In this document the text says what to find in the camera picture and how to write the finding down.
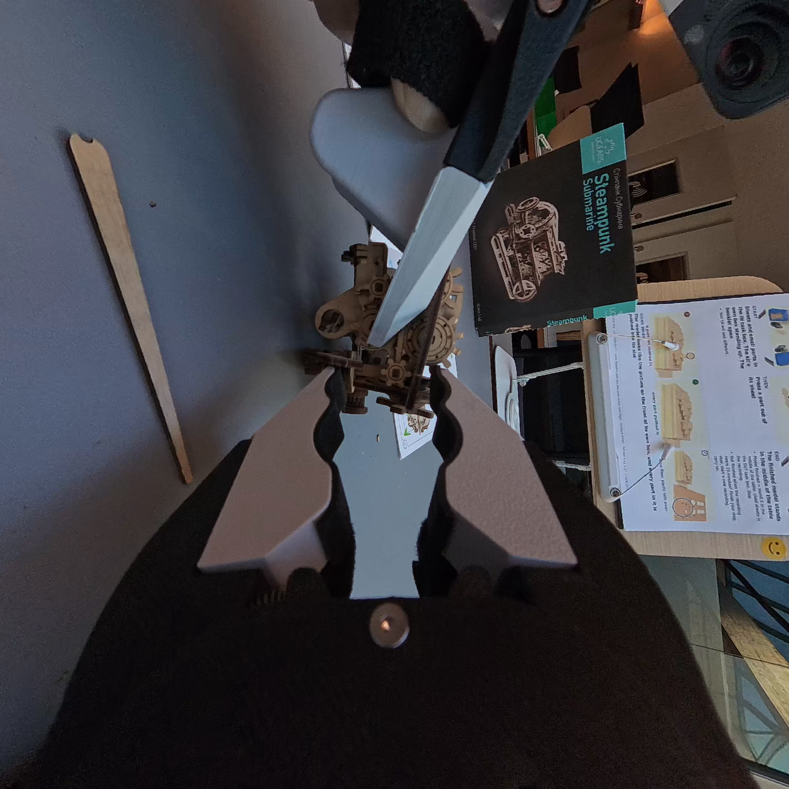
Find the dark phone sign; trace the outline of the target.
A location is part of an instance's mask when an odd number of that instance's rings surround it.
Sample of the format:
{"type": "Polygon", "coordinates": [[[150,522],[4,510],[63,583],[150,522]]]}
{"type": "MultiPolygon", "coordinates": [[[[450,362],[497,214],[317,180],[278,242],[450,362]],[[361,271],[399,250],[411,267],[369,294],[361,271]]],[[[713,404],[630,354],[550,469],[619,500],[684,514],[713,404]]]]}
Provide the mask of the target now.
{"type": "Polygon", "coordinates": [[[654,202],[682,192],[675,160],[628,173],[630,205],[654,202]]]}

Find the white flat base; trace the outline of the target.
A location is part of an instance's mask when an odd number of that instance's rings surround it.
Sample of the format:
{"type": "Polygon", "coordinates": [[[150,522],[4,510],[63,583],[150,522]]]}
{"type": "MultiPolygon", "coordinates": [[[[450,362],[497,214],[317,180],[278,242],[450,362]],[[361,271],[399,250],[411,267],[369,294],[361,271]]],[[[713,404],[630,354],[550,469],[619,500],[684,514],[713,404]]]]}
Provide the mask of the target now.
{"type": "Polygon", "coordinates": [[[492,360],[495,410],[498,416],[518,434],[519,439],[523,439],[521,387],[517,380],[518,370],[515,359],[511,355],[511,346],[507,346],[502,341],[495,343],[492,360]]]}

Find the person's left hand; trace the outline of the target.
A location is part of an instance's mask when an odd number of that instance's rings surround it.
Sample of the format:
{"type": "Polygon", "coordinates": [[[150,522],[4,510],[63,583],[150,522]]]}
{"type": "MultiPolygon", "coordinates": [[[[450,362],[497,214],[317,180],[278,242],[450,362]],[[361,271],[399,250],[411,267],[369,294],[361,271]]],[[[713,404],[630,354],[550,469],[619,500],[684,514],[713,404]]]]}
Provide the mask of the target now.
{"type": "Polygon", "coordinates": [[[450,124],[445,114],[416,88],[395,78],[391,79],[390,85],[400,114],[414,128],[432,135],[449,130],[450,124]]]}

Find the wooden gear model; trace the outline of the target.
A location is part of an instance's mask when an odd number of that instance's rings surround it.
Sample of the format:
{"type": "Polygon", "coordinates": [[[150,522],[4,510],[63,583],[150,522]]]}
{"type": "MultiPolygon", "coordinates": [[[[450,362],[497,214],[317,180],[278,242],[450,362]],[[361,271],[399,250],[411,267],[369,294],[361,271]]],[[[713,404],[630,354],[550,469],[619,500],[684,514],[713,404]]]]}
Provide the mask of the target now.
{"type": "Polygon", "coordinates": [[[404,403],[424,330],[424,311],[385,345],[370,346],[369,332],[395,274],[388,266],[388,247],[379,242],[351,245],[341,259],[353,267],[353,286],[317,311],[315,328],[327,340],[348,338],[351,346],[349,350],[305,350],[305,373],[315,376],[328,367],[340,370],[346,392],[344,413],[366,414],[367,396],[376,392],[377,403],[392,413],[430,417],[429,370],[437,365],[451,369],[454,363],[450,358],[458,354],[458,341],[464,336],[458,329],[464,301],[461,268],[451,268],[443,281],[443,301],[417,399],[414,408],[406,412],[404,403]]]}

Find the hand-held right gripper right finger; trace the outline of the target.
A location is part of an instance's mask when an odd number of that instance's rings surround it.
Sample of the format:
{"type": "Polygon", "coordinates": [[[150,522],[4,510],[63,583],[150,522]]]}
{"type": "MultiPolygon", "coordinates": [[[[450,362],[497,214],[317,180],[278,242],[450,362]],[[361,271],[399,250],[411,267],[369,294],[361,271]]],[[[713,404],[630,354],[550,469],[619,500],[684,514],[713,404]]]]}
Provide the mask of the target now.
{"type": "Polygon", "coordinates": [[[523,440],[455,375],[432,368],[432,444],[441,464],[414,562],[419,595],[445,595],[480,568],[569,570],[577,556],[523,440]]]}

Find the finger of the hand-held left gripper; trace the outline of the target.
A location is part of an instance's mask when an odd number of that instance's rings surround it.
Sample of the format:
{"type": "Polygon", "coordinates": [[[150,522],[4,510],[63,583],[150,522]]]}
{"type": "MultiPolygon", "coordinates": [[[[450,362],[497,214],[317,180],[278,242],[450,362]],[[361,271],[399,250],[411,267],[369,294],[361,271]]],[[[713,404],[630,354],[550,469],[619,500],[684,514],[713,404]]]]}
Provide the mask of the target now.
{"type": "Polygon", "coordinates": [[[400,251],[407,247],[432,178],[394,182],[387,178],[336,178],[336,190],[400,251]]]}
{"type": "Polygon", "coordinates": [[[439,172],[369,332],[370,346],[385,345],[429,307],[490,188],[454,167],[439,172]]]}

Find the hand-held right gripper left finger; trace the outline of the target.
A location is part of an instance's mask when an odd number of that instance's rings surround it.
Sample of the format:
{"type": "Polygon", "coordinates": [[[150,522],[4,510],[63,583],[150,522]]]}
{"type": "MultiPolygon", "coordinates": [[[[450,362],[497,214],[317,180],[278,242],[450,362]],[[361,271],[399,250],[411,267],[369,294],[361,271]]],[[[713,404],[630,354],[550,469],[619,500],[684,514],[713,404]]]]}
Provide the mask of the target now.
{"type": "Polygon", "coordinates": [[[199,570],[261,570],[284,588],[311,568],[333,594],[350,595],[354,533],[334,462],[345,403],[342,373],[327,368],[254,434],[199,570]]]}

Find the black model kit box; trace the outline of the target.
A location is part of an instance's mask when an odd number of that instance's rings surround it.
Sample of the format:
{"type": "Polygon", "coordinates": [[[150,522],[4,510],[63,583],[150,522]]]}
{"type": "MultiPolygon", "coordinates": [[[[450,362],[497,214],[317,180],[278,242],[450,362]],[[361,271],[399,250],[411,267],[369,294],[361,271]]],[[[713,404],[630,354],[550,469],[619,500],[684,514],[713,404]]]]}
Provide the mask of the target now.
{"type": "Polygon", "coordinates": [[[468,234],[481,337],[637,308],[622,123],[500,172],[468,234]]]}

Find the thin wooden stick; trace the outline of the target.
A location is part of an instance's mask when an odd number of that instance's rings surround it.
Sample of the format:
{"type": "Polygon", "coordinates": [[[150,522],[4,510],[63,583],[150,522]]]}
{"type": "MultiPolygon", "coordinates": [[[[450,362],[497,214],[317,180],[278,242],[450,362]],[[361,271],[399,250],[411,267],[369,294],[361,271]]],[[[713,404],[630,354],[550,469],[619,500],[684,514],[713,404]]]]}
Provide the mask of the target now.
{"type": "Polygon", "coordinates": [[[183,482],[191,484],[192,468],[182,427],[174,405],[110,156],[102,143],[95,139],[86,140],[77,133],[70,135],[69,148],[143,360],[156,405],[161,413],[173,457],[183,482]]]}

